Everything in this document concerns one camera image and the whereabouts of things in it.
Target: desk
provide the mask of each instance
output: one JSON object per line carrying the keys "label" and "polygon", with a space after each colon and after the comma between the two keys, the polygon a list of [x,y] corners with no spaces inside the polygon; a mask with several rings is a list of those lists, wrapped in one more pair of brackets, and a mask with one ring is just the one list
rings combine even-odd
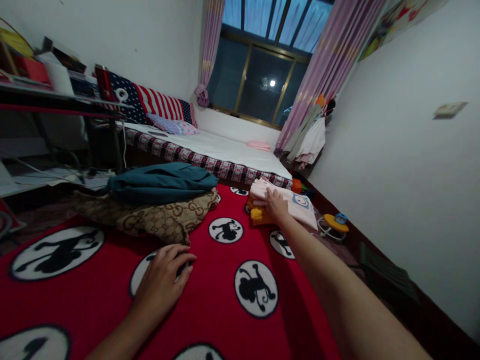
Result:
{"label": "desk", "polygon": [[89,139],[88,144],[90,151],[92,151],[90,144],[92,119],[108,119],[115,153],[115,172],[120,174],[123,170],[123,165],[115,120],[122,119],[123,115],[113,110],[107,110],[100,105],[115,105],[117,108],[133,107],[118,102],[105,101],[86,96],[63,94],[37,86],[18,85],[0,81],[0,110],[31,113],[35,126],[40,136],[44,139],[53,161],[56,161],[54,146],[50,142],[39,114],[82,116]]}

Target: pink towel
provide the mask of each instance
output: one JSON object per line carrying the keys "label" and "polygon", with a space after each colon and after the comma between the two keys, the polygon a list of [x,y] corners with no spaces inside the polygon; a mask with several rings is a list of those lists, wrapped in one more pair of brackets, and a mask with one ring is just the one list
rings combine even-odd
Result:
{"label": "pink towel", "polygon": [[263,151],[270,151],[270,145],[268,142],[261,142],[261,141],[249,141],[246,145],[250,148],[263,150]]}
{"label": "pink towel", "polygon": [[317,231],[317,219],[312,202],[307,196],[299,195],[293,191],[273,185],[266,177],[255,179],[250,187],[250,195],[253,198],[253,205],[266,206],[267,188],[277,190],[283,199],[288,202],[288,213],[299,223],[303,224],[309,231]]}

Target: teal cloth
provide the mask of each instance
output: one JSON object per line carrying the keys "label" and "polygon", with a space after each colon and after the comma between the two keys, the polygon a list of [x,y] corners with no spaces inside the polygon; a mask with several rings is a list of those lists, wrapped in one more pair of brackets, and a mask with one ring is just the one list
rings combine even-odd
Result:
{"label": "teal cloth", "polygon": [[201,167],[184,162],[140,167],[108,179],[105,191],[117,202],[130,205],[176,203],[204,194],[219,179]]}

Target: curtain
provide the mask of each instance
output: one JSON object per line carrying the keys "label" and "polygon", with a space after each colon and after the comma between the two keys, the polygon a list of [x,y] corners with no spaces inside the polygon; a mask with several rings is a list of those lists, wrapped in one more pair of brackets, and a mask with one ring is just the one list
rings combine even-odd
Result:
{"label": "curtain", "polygon": [[209,105],[207,85],[214,70],[217,49],[219,48],[220,30],[224,17],[225,0],[206,0],[205,40],[201,62],[200,84],[195,89],[196,102],[206,108]]}
{"label": "curtain", "polygon": [[343,85],[386,0],[335,1],[276,142],[281,152],[320,94],[328,100]]}

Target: bed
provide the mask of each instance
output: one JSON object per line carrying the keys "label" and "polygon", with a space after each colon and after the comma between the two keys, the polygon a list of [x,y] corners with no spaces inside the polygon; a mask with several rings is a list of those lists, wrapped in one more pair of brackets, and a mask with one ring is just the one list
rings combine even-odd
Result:
{"label": "bed", "polygon": [[[121,122],[117,123],[117,129],[123,131]],[[245,185],[266,177],[278,187],[292,188],[292,175],[271,152],[204,130],[196,135],[168,134],[168,137],[149,132],[163,133],[149,125],[125,123],[127,145],[163,161],[189,163],[207,169],[220,179]]]}
{"label": "bed", "polygon": [[[100,91],[107,92],[109,99],[118,99],[130,105],[130,108],[106,107],[123,113],[125,140],[129,146],[159,158],[157,161],[150,156],[149,161],[153,160],[156,164],[189,163],[207,169],[223,179],[224,184],[235,183],[236,187],[246,187],[255,179],[266,177],[278,187],[292,188],[292,175],[271,152],[253,149],[242,142],[203,130],[200,130],[200,134],[189,136],[169,134],[168,137],[162,137],[149,133],[158,133],[160,130],[150,126],[152,122],[148,114],[167,120],[185,121],[198,128],[193,104],[136,84],[111,71],[108,71],[108,79],[109,86]],[[123,131],[123,124],[117,122],[117,129]]]}

